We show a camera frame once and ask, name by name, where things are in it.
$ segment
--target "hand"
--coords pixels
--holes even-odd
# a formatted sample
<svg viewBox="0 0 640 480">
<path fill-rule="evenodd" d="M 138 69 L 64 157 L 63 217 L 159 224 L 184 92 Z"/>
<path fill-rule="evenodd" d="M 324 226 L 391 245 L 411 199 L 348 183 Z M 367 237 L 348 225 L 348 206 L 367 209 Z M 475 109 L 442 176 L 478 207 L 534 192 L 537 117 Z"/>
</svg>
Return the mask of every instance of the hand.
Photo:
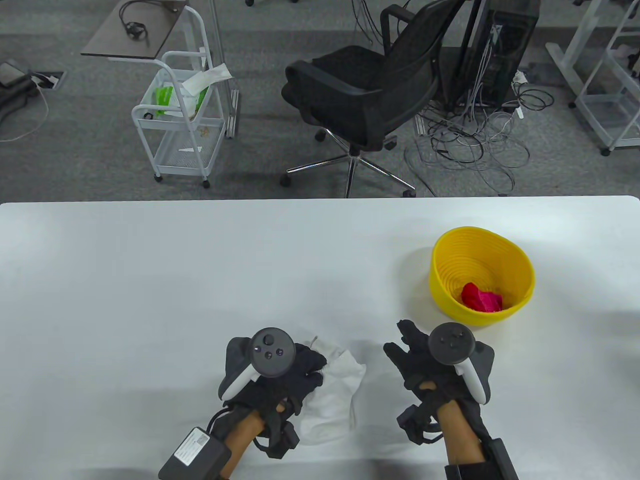
<svg viewBox="0 0 640 480">
<path fill-rule="evenodd" d="M 400 371 L 407 390 L 411 390 L 420 400 L 424 399 L 426 390 L 436 388 L 444 390 L 452 398 L 465 395 L 472 398 L 465 382 L 456 374 L 456 369 L 433 358 L 429 351 L 429 335 L 418 330 L 410 320 L 400 320 L 397 327 L 402 333 L 402 341 L 409 345 L 409 352 L 393 342 L 386 343 L 384 350 Z"/>
<path fill-rule="evenodd" d="M 293 414 L 298 415 L 304 398 L 323 384 L 319 370 L 325 365 L 326 358 L 323 355 L 296 344 L 296 359 L 287 373 L 277 378 L 261 376 L 256 382 L 249 382 L 225 404 L 251 406 L 263 416 L 265 411 L 273 411 L 282 404 L 284 411 L 281 418 L 285 421 Z"/>
<path fill-rule="evenodd" d="M 402 341 L 409 346 L 409 351 L 404 351 L 393 342 L 386 343 L 384 351 L 400 371 L 404 387 L 411 390 L 421 401 L 433 395 L 433 390 L 438 390 L 438 394 L 442 396 L 442 405 L 456 400 L 478 437 L 489 437 L 480 418 L 480 406 L 472 397 L 462 377 L 458 376 L 453 366 L 443 365 L 431 355 L 429 335 L 418 330 L 410 320 L 401 320 L 397 327 L 402 333 Z"/>
</svg>

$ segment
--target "yellow bowl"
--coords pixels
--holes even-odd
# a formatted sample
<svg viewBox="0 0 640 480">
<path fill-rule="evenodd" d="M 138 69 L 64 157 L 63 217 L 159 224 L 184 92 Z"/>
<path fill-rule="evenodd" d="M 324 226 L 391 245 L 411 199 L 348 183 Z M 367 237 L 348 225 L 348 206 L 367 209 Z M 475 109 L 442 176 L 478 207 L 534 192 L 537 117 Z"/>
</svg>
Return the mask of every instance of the yellow bowl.
<svg viewBox="0 0 640 480">
<path fill-rule="evenodd" d="M 469 282 L 502 295 L 504 310 L 487 314 L 464 306 L 462 288 Z M 461 227 L 436 242 L 429 286 L 446 315 L 467 325 L 486 326 L 512 316 L 531 300 L 536 273 L 516 244 L 482 228 Z"/>
</svg>

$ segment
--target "towel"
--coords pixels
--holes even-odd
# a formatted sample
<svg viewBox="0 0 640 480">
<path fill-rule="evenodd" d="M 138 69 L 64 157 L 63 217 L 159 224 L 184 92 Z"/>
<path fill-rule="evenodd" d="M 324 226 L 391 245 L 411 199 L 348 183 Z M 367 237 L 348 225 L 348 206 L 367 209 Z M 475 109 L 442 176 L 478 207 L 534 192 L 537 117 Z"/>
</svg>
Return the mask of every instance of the towel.
<svg viewBox="0 0 640 480">
<path fill-rule="evenodd" d="M 347 435 L 356 426 L 351 401 L 367 371 L 348 350 L 317 337 L 305 343 L 326 357 L 322 387 L 305 398 L 296 432 L 302 445 L 318 445 Z"/>
</svg>

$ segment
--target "headphones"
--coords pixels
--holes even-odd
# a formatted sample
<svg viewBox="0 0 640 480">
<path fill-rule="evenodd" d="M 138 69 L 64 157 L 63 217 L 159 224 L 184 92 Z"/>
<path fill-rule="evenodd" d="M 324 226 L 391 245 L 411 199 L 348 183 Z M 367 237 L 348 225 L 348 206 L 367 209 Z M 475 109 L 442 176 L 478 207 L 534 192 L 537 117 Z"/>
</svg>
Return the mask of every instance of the headphones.
<svg viewBox="0 0 640 480">
<path fill-rule="evenodd" d="M 177 13 L 178 9 L 169 6 L 169 2 L 163 0 L 129 0 L 122 4 L 120 7 L 120 11 L 118 12 L 118 17 L 120 18 L 120 22 L 122 22 L 122 26 L 124 27 L 127 35 L 132 40 L 142 40 L 148 36 L 147 26 L 141 22 L 125 22 L 124 21 L 124 12 L 128 7 L 133 5 L 134 3 L 147 3 L 149 5 L 156 5 L 159 7 L 168 10 L 171 13 Z"/>
</svg>

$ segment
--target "pink cloth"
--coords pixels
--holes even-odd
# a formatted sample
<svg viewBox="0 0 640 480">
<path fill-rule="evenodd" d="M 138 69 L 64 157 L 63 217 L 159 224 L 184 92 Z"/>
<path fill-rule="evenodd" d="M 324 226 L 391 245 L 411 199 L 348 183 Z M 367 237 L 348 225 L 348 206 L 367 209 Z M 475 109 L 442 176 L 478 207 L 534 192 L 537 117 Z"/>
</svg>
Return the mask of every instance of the pink cloth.
<svg viewBox="0 0 640 480">
<path fill-rule="evenodd" d="M 462 289 L 462 303 L 476 312 L 502 312 L 502 295 L 483 292 L 476 285 L 468 283 Z"/>
</svg>

